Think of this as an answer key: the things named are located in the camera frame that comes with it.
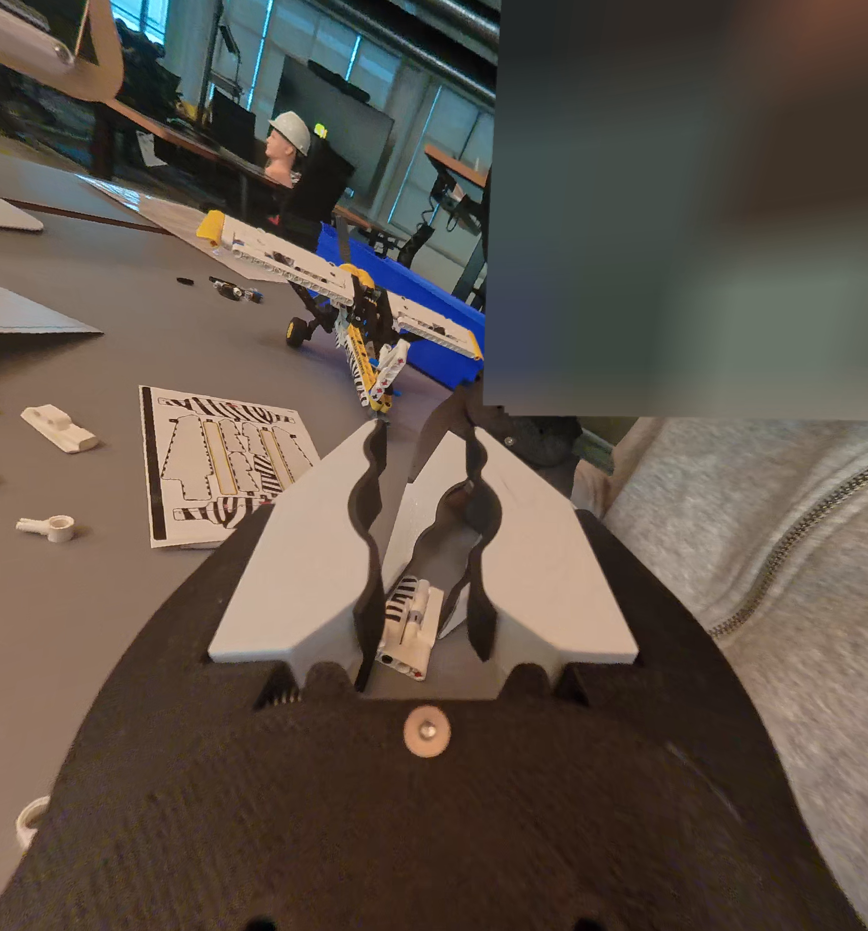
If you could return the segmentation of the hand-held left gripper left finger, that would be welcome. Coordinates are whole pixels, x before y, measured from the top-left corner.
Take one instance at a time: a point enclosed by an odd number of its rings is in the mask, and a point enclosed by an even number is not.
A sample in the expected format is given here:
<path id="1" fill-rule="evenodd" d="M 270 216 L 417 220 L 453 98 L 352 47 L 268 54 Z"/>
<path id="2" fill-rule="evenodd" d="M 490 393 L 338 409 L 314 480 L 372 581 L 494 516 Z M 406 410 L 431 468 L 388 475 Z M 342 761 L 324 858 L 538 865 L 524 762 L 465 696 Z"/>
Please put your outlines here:
<path id="1" fill-rule="evenodd" d="M 279 495 L 208 646 L 214 662 L 333 662 L 366 689 L 384 620 L 377 544 L 386 425 L 358 428 Z"/>

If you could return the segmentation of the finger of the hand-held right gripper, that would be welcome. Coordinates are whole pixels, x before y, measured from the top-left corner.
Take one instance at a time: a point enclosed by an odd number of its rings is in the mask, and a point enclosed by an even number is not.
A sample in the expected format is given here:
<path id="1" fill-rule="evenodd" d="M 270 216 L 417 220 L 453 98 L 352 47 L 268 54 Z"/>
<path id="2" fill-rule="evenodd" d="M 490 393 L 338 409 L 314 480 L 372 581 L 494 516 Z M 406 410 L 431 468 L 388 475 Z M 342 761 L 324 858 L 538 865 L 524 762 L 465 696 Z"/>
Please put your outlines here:
<path id="1" fill-rule="evenodd" d="M 463 566 L 462 575 L 444 592 L 438 627 L 439 641 L 445 639 L 466 620 L 471 591 L 471 563 L 472 557 L 469 556 Z"/>
<path id="2" fill-rule="evenodd" d="M 465 440 L 449 431 L 405 486 L 381 564 L 385 592 L 408 574 L 445 591 L 459 584 L 477 542 L 466 518 L 471 495 Z"/>

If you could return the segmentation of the striped white lego assembly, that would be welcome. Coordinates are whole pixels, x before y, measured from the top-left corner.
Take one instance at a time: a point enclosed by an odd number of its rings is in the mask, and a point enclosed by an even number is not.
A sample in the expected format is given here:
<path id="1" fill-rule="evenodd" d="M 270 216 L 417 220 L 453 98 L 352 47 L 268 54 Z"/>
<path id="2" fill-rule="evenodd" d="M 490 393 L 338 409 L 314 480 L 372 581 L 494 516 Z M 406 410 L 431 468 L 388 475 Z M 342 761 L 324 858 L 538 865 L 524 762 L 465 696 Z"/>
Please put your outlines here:
<path id="1" fill-rule="evenodd" d="M 413 681 L 424 681 L 440 630 L 442 589 L 427 579 L 404 575 L 385 603 L 377 663 Z"/>

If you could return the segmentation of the white yellow lego plane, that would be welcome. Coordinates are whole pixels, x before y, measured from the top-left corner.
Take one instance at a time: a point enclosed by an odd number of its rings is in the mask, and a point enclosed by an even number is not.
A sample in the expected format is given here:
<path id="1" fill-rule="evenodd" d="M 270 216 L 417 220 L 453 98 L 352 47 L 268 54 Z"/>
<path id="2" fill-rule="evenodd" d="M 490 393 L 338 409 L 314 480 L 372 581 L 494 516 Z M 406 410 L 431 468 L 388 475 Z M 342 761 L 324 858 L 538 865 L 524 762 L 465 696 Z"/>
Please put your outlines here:
<path id="1" fill-rule="evenodd" d="M 310 320 L 293 318 L 286 343 L 299 348 L 321 329 L 344 352 L 361 406 L 385 418 L 395 397 L 395 380 L 408 364 L 410 348 L 431 343 L 480 365 L 483 351 L 463 323 L 378 286 L 351 262 L 337 265 L 263 230 L 211 210 L 195 238 L 222 257 L 239 260 L 243 275 L 253 269 L 284 280 Z"/>

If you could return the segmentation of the white lego pin connector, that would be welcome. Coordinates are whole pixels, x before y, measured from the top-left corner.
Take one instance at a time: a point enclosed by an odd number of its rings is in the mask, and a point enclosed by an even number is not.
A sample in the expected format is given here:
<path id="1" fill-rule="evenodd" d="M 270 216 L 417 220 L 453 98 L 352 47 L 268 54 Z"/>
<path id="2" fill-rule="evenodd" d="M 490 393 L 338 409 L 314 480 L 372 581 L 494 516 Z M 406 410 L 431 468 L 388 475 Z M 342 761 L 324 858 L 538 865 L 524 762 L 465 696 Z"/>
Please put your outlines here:
<path id="1" fill-rule="evenodd" d="M 71 541 L 77 531 L 75 520 L 71 516 L 57 515 L 44 519 L 20 518 L 15 529 L 43 536 L 50 543 Z"/>

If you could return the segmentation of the white lego panel piece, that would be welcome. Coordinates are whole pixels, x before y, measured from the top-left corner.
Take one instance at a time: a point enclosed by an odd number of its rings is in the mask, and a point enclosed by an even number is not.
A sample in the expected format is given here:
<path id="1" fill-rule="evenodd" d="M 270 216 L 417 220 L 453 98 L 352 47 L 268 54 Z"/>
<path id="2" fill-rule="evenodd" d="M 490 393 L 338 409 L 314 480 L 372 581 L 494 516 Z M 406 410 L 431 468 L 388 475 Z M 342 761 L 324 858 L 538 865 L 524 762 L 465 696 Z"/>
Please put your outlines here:
<path id="1" fill-rule="evenodd" d="M 76 425 L 67 413 L 51 404 L 28 406 L 21 412 L 21 419 L 66 454 L 95 449 L 101 442 L 89 430 Z"/>

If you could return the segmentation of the cluster of black lego pieces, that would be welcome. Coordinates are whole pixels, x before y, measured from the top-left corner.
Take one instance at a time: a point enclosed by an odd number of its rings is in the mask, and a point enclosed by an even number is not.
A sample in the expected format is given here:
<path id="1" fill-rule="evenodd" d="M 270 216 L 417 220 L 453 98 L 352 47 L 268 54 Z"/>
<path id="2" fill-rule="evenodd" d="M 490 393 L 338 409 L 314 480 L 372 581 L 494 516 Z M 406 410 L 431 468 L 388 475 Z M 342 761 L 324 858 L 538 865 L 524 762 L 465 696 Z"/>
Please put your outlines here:
<path id="1" fill-rule="evenodd" d="M 220 296 L 230 301 L 260 305 L 264 300 L 263 294 L 258 289 L 242 287 L 215 275 L 210 276 L 208 280 Z"/>

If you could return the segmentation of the zebra striped sticker sheet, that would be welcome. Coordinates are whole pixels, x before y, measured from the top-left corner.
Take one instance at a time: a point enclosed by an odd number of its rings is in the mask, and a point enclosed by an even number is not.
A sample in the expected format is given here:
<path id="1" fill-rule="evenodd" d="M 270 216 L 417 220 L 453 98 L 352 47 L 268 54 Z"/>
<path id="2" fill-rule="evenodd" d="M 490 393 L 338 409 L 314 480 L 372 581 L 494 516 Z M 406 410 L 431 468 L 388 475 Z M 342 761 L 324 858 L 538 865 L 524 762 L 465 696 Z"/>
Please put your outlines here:
<path id="1" fill-rule="evenodd" d="M 211 549 L 320 460 L 296 411 L 139 387 L 152 549 Z"/>

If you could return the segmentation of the blue plastic bin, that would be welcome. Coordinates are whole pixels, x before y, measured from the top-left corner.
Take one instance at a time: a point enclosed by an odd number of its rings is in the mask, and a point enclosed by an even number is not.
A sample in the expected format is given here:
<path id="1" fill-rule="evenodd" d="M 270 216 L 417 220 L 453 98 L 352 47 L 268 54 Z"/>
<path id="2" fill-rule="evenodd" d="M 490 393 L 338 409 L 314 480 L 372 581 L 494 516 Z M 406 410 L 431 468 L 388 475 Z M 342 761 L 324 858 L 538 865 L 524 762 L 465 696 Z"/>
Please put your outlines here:
<path id="1" fill-rule="evenodd" d="M 378 257 L 368 245 L 351 238 L 350 257 L 369 273 L 377 287 L 388 289 L 466 327 L 481 350 L 485 349 L 485 316 L 428 282 L 394 260 Z M 428 341 L 415 343 L 408 356 L 409 366 L 447 389 L 472 383 L 482 371 L 482 361 L 467 358 Z"/>

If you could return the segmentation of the wooden standing desk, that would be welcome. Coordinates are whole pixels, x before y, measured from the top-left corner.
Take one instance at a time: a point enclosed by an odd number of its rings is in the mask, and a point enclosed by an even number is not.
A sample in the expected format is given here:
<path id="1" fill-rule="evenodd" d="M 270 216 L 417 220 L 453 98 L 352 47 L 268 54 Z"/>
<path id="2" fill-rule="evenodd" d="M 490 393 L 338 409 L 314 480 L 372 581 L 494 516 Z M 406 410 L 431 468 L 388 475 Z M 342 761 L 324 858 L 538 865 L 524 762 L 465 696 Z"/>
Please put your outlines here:
<path id="1" fill-rule="evenodd" d="M 453 185 L 459 185 L 464 192 L 484 192 L 488 172 L 478 171 L 462 161 L 448 156 L 433 144 L 425 144 L 424 153 L 439 176 L 450 177 Z"/>

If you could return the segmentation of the black office chair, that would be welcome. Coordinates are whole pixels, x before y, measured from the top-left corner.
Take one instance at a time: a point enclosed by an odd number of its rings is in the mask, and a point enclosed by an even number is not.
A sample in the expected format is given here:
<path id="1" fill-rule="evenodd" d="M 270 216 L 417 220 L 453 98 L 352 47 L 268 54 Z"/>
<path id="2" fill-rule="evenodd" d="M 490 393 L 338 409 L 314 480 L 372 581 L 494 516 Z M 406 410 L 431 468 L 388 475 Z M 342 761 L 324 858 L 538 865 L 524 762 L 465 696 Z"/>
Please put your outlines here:
<path id="1" fill-rule="evenodd" d="M 326 139 L 314 137 L 300 180 L 279 209 L 279 237 L 316 253 L 323 227 L 332 222 L 355 170 Z"/>

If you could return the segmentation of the large grey screen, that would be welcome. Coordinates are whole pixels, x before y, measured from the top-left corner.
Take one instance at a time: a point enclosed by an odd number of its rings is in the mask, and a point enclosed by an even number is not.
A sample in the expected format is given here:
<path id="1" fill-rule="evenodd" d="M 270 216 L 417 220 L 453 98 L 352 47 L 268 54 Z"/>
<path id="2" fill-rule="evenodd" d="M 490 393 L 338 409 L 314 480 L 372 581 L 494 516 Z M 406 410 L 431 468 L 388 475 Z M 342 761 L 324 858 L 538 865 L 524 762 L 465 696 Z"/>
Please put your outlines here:
<path id="1" fill-rule="evenodd" d="M 367 91 L 320 64 L 287 56 L 274 115 L 286 111 L 296 112 L 310 131 L 323 126 L 326 141 L 355 169 L 349 183 L 355 196 L 365 200 L 374 196 L 394 122 L 370 104 Z"/>

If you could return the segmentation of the white instruction booklet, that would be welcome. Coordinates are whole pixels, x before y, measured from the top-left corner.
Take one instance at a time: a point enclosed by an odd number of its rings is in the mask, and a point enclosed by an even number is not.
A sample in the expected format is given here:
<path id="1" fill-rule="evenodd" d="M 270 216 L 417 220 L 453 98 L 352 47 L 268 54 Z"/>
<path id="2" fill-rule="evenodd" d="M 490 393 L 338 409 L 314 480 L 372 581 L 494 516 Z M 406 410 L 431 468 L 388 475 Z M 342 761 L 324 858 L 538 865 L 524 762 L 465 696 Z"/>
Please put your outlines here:
<path id="1" fill-rule="evenodd" d="M 227 268 L 254 280 L 280 279 L 280 275 L 232 251 L 229 234 L 235 231 L 236 223 L 222 211 L 201 211 L 84 174 L 77 178 Z"/>

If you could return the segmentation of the grey paper booklet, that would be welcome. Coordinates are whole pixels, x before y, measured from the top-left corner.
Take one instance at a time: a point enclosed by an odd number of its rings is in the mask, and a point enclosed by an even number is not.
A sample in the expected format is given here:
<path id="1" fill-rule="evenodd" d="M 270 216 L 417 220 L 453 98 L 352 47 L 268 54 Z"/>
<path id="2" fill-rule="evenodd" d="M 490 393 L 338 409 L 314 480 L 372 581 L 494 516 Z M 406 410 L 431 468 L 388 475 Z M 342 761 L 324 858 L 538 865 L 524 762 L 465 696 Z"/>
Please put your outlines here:
<path id="1" fill-rule="evenodd" d="M 0 286 L 0 335 L 102 335 L 103 331 L 74 320 Z"/>

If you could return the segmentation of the pale wooden panel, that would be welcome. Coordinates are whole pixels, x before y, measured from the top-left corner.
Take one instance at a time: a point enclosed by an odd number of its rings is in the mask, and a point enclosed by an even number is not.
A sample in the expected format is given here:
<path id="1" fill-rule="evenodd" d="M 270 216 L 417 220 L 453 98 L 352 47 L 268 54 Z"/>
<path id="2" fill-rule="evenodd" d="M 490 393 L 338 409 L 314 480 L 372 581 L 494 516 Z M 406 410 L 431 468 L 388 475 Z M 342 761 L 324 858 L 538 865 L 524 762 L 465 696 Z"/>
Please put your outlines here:
<path id="1" fill-rule="evenodd" d="M 111 3 L 0 1 L 0 64 L 76 99 L 114 99 L 125 67 Z"/>

